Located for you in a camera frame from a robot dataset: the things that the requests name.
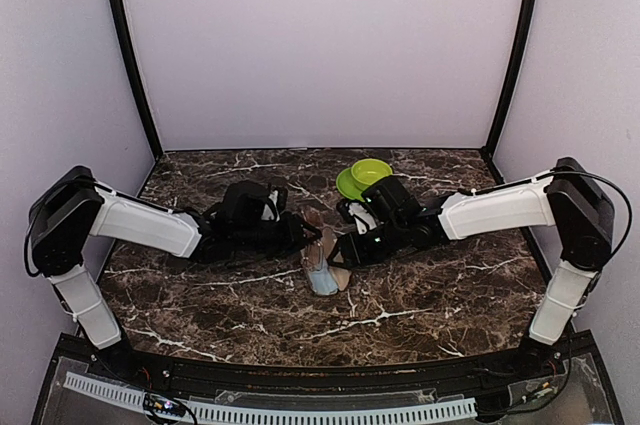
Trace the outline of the light blue cleaning cloth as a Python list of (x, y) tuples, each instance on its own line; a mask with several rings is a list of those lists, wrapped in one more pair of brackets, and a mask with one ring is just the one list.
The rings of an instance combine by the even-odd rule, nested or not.
[(338, 284), (328, 268), (308, 271), (306, 276), (315, 295), (331, 296), (339, 291)]

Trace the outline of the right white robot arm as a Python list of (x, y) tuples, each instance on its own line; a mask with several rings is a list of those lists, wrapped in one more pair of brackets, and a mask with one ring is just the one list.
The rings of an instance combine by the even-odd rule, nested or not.
[(603, 191), (607, 179), (584, 170), (572, 157), (538, 175), (476, 190), (435, 196), (420, 203), (396, 175), (382, 177), (338, 210), (356, 229), (339, 236), (327, 262), (356, 269), (376, 265), (412, 247), (431, 247), (471, 236), (523, 227), (557, 230), (559, 263), (526, 334), (510, 358), (521, 379), (534, 377), (621, 245), (614, 239), (615, 208)]

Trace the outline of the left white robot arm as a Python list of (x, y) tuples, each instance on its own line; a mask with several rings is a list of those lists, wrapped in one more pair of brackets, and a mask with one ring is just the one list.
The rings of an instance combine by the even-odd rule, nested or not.
[(287, 211), (287, 198), (282, 187), (240, 181), (204, 212), (175, 210), (114, 190), (89, 168), (75, 166), (29, 210), (25, 269), (51, 283), (89, 342), (103, 350), (103, 366), (120, 381), (131, 381), (141, 372), (141, 360), (124, 345), (122, 326), (84, 266), (87, 239), (126, 241), (204, 265), (238, 252), (288, 256), (319, 240), (321, 232)]

